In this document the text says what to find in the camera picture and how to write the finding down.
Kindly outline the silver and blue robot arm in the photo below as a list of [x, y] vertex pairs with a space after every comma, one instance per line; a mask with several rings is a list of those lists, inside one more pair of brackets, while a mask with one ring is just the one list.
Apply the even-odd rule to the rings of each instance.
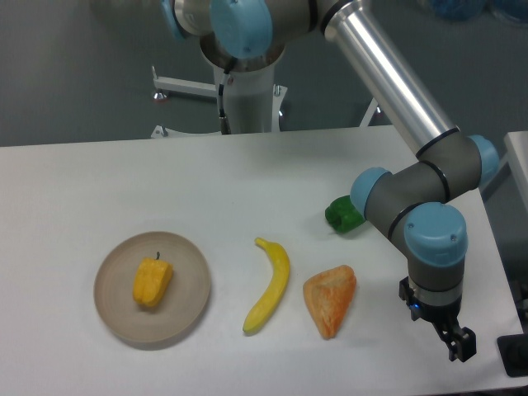
[[321, 31], [381, 105], [417, 162], [398, 173], [380, 167], [353, 183], [351, 203], [406, 258], [399, 296], [413, 319], [433, 325], [451, 360], [476, 352], [476, 336], [459, 325], [466, 224], [451, 200], [489, 181], [494, 146], [465, 136], [434, 101], [377, 24], [367, 1], [163, 1], [168, 29], [196, 36], [217, 68], [215, 99], [223, 134], [268, 132], [272, 85], [248, 84], [273, 67], [287, 42]]

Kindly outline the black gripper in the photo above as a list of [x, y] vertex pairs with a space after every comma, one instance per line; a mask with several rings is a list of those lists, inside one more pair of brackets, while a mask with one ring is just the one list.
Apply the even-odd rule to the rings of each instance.
[[431, 323], [448, 348], [449, 360], [466, 362], [476, 355], [477, 347], [475, 333], [458, 322], [462, 294], [462, 281], [443, 291], [424, 289], [409, 276], [399, 282], [398, 296], [408, 306], [411, 319]]

